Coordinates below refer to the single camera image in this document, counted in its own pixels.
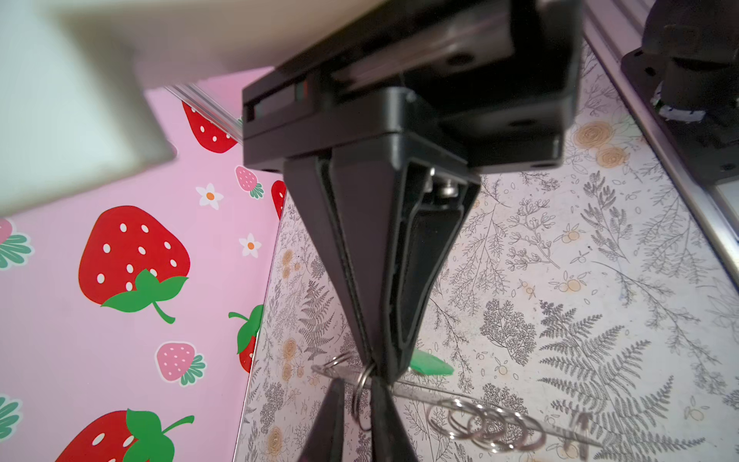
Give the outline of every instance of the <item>strawberry leaf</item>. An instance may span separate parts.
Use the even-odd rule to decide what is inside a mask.
[[[159,281],[157,281],[156,276],[147,269],[136,276],[136,291],[138,292],[155,293],[158,285]]]
[[[149,459],[149,451],[145,441],[136,441],[126,451],[123,462],[146,462]]]
[[[249,329],[246,328],[246,324],[241,326],[241,329],[239,329],[239,333],[236,335],[236,345],[239,348],[239,351],[236,352],[236,354],[240,354],[242,351],[246,350],[246,347],[249,346],[249,342],[251,342],[252,335],[249,333]]]
[[[10,414],[12,411],[18,409],[18,402],[10,403],[7,406],[3,407],[3,403],[5,402],[5,398],[0,398],[0,418],[5,417],[6,415]]]
[[[251,311],[251,315],[249,315],[249,320],[246,324],[241,326],[241,329],[239,329],[239,333],[236,336],[236,343],[239,348],[239,351],[236,352],[237,354],[246,350],[246,347],[249,346],[249,342],[251,342],[251,338],[256,337],[256,333],[259,332],[259,326],[262,325],[262,314],[264,313],[264,309],[264,305],[257,305],[254,307]]]
[[[18,414],[14,414],[5,418],[0,418],[0,428],[2,427],[10,427],[15,422],[21,420],[21,416]]]
[[[126,426],[138,440],[149,440],[162,434],[162,422],[159,416],[149,411],[127,410]]]
[[[165,435],[155,435],[147,440],[139,440],[131,445],[123,462],[172,462],[174,444]]]
[[[174,276],[162,281],[153,292],[154,300],[163,302],[173,299],[183,289],[183,285],[187,279],[185,276]]]
[[[172,462],[174,460],[174,443],[168,437],[157,436],[151,444],[149,462]]]
[[[122,292],[107,299],[101,306],[113,308],[124,313],[141,311],[151,305],[151,298],[144,292]]]

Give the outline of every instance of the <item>strawberry pattern wallpaper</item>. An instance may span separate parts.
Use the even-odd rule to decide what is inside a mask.
[[[453,375],[405,379],[562,427],[588,410],[591,460],[735,461],[739,295],[587,45],[579,91],[565,165],[484,176],[433,284],[416,347]],[[265,304],[235,462],[298,460],[329,385],[311,365],[355,349],[289,197]],[[370,462],[350,389],[343,460]],[[423,462],[579,460],[557,438],[490,454],[395,406]]]
[[[147,98],[173,162],[0,218],[0,461],[233,457],[285,187]]]

